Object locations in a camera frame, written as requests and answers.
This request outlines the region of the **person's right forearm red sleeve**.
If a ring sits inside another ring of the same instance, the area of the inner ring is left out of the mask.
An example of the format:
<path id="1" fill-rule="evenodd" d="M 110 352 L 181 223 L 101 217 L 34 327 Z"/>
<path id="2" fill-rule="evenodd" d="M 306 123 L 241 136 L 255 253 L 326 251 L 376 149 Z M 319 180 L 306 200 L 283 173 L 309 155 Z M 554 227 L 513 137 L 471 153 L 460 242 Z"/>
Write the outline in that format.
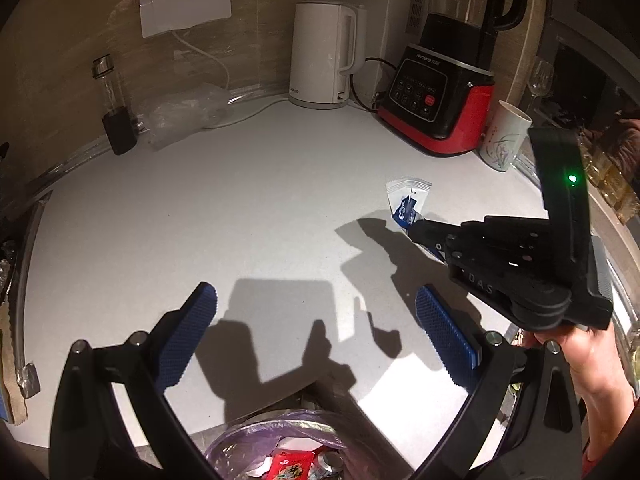
<path id="1" fill-rule="evenodd" d="M 592 471 L 613 445 L 638 400 L 631 386 L 602 390 L 584 397 L 589 440 L 582 453 L 582 475 Z"/>

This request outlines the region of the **person's right hand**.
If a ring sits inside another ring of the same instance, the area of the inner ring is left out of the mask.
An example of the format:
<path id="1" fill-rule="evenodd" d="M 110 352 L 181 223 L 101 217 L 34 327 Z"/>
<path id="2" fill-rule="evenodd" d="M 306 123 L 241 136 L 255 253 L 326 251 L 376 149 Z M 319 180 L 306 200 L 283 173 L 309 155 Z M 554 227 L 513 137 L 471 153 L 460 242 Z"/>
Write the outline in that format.
<path id="1" fill-rule="evenodd" d="M 548 332 L 524 333 L 523 344 L 533 348 L 557 342 L 570 366 L 577 393 L 597 408 L 634 408 L 636 397 L 624 373 L 616 347 L 614 324 L 606 330 L 562 325 Z"/>

